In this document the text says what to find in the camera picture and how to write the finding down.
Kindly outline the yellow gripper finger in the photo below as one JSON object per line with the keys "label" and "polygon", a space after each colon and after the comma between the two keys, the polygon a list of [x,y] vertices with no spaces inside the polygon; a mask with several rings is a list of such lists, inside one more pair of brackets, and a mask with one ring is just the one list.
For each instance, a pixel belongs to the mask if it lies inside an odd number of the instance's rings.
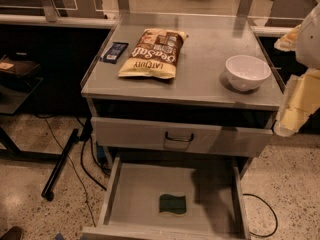
{"label": "yellow gripper finger", "polygon": [[292,75],[276,116],[274,132],[281,137],[297,133],[320,108],[320,70],[308,69],[300,77]]}
{"label": "yellow gripper finger", "polygon": [[284,52],[295,51],[297,36],[300,28],[301,25],[297,25],[295,28],[283,35],[275,42],[274,47]]}

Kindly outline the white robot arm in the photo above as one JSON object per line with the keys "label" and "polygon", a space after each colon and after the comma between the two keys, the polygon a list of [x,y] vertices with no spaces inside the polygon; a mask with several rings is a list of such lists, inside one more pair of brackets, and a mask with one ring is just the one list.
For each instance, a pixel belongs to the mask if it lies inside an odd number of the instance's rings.
{"label": "white robot arm", "polygon": [[296,60],[307,67],[300,77],[289,78],[273,127],[277,135],[289,137],[320,108],[320,5],[301,24],[279,38],[274,47],[294,51]]}

